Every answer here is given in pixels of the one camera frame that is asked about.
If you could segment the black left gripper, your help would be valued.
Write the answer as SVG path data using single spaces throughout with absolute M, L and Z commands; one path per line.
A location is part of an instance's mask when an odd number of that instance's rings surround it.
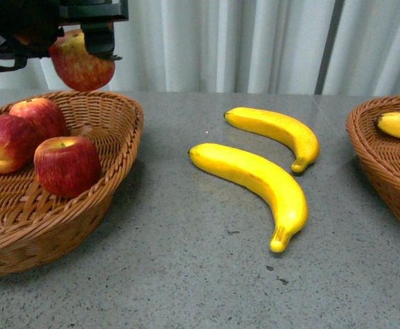
M 49 56 L 67 25 L 79 25 L 87 52 L 102 60 L 114 54 L 114 22 L 129 19 L 127 1 L 0 1 L 0 72 L 22 69 L 30 58 Z

